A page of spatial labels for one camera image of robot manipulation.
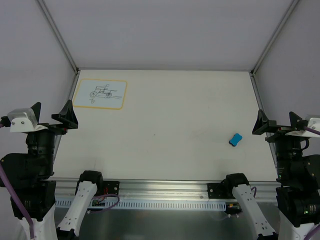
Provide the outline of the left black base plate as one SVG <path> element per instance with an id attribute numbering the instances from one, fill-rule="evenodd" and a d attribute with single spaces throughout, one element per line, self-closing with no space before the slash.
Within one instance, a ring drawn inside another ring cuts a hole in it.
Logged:
<path id="1" fill-rule="evenodd" d="M 120 190 L 120 182 L 115 180 L 104 180 L 103 181 L 103 190 L 104 195 L 118 195 Z"/>

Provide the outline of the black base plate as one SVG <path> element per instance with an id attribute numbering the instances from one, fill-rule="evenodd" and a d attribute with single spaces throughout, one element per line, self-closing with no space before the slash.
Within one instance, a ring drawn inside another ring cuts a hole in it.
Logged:
<path id="1" fill-rule="evenodd" d="M 207 195 L 209 199 L 228 199 L 229 193 L 222 183 L 208 183 Z"/>
<path id="2" fill-rule="evenodd" d="M 104 180 L 103 181 L 103 190 L 104 195 L 118 195 L 120 190 L 120 182 L 115 180 Z"/>

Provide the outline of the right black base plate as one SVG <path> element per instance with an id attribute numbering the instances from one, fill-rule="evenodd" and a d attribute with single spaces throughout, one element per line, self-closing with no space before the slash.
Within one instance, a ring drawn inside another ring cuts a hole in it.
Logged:
<path id="1" fill-rule="evenodd" d="M 228 199 L 229 193 L 222 183 L 208 183 L 207 195 L 209 199 Z"/>

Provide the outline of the aluminium frame post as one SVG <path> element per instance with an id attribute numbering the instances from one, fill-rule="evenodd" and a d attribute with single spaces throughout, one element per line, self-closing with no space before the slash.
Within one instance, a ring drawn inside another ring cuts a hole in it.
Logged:
<path id="1" fill-rule="evenodd" d="M 262 65 L 264 59 L 270 52 L 271 48 L 273 47 L 274 43 L 276 42 L 278 36 L 281 34 L 282 30 L 284 29 L 286 23 L 290 19 L 291 15 L 293 14 L 295 8 L 300 3 L 300 0 L 291 0 L 289 6 L 285 10 L 283 16 L 281 17 L 280 21 L 276 25 L 274 31 L 271 34 L 271 37 L 267 41 L 265 47 L 263 48 L 261 54 L 259 55 L 254 67 L 250 71 L 250 74 L 254 76 L 256 72 L 259 70 L 260 66 Z"/>
<path id="2" fill-rule="evenodd" d="M 47 6 L 47 3 L 45 0 L 36 0 L 35 1 L 40 9 L 40 11 L 42 12 L 48 26 L 49 26 L 49 29 L 52 31 L 56 41 L 58 42 L 64 56 L 66 57 L 72 71 L 77 74 L 78 71 L 79 71 L 79 67 L 77 66 L 57 24 L 56 24 L 56 21 L 54 20 L 52 14 L 51 14 L 51 11 L 49 10 L 48 6 Z"/>

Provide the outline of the aluminium mounting rail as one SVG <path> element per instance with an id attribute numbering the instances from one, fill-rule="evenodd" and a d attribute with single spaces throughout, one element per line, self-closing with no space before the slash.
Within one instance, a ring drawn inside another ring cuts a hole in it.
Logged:
<path id="1" fill-rule="evenodd" d="M 56 181 L 56 194 L 59 197 L 75 195 L 77 178 L 51 178 Z M 221 180 L 134 180 L 107 179 L 107 182 L 119 182 L 118 195 L 121 200 L 159 200 L 159 201 L 201 201 L 208 200 L 208 183 L 219 185 Z M 258 202 L 276 202 L 276 181 L 251 181 L 251 187 L 257 188 L 255 198 Z"/>

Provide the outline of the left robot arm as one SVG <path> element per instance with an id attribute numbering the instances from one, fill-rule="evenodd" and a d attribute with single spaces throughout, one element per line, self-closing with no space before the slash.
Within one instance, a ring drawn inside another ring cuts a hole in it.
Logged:
<path id="1" fill-rule="evenodd" d="M 104 191 L 102 173 L 85 170 L 76 184 L 75 197 L 67 214 L 55 225 L 56 186 L 54 175 L 55 139 L 79 124 L 68 100 L 51 117 L 57 124 L 40 123 L 40 102 L 15 109 L 1 117 L 1 127 L 26 134 L 26 153 L 9 153 L 0 160 L 0 186 L 10 194 L 13 214 L 29 240 L 77 240 L 80 227 L 94 196 Z"/>

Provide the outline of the yellow-framed small whiteboard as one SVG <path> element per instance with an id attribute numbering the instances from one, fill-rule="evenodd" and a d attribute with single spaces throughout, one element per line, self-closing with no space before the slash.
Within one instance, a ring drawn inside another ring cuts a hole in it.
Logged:
<path id="1" fill-rule="evenodd" d="M 75 108 L 121 110 L 126 96 L 125 80 L 83 78 L 73 95 Z"/>

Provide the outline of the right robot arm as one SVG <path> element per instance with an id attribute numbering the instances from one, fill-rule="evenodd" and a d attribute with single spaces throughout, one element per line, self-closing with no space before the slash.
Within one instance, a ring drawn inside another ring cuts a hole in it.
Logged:
<path id="1" fill-rule="evenodd" d="M 291 111 L 289 120 L 279 125 L 260 109 L 252 130 L 253 135 L 269 133 L 265 141 L 275 146 L 279 231 L 267 221 L 243 173 L 228 174 L 221 182 L 224 194 L 239 204 L 254 240 L 310 240 L 320 230 L 320 156 L 303 155 L 310 139 L 320 136 L 320 119 L 302 119 Z"/>

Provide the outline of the left aluminium frame post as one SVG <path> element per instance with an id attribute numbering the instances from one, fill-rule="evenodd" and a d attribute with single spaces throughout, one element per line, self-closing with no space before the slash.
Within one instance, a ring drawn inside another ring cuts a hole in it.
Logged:
<path id="1" fill-rule="evenodd" d="M 58 42 L 64 56 L 66 57 L 72 71 L 77 74 L 78 71 L 79 71 L 79 67 L 77 66 L 57 24 L 56 24 L 56 21 L 54 20 L 52 14 L 51 14 L 51 11 L 49 10 L 48 6 L 47 6 L 47 3 L 45 0 L 36 0 L 35 1 L 40 9 L 40 11 L 42 12 L 48 26 L 49 26 L 49 29 L 52 31 L 56 41 Z"/>

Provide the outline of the blue whiteboard eraser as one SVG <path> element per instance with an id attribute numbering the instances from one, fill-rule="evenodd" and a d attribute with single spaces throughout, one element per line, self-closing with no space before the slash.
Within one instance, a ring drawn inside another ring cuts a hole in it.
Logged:
<path id="1" fill-rule="evenodd" d="M 232 147 L 236 147 L 242 139 L 243 139 L 243 136 L 241 134 L 235 133 L 228 143 Z"/>

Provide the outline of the right aluminium frame post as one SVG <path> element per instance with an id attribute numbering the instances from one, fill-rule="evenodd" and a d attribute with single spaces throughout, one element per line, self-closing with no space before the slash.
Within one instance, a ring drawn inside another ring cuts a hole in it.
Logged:
<path id="1" fill-rule="evenodd" d="M 264 59 L 270 52 L 271 48 L 273 47 L 274 43 L 276 42 L 278 36 L 281 34 L 282 30 L 284 29 L 286 23 L 290 19 L 291 15 L 293 14 L 295 8 L 300 3 L 300 0 L 291 0 L 289 6 L 285 10 L 283 16 L 281 17 L 280 21 L 276 25 L 274 31 L 271 34 L 271 37 L 267 41 L 265 47 L 263 48 L 261 54 L 259 55 L 254 67 L 250 71 L 250 74 L 254 76 L 256 72 L 259 70 L 260 66 L 262 65 Z"/>

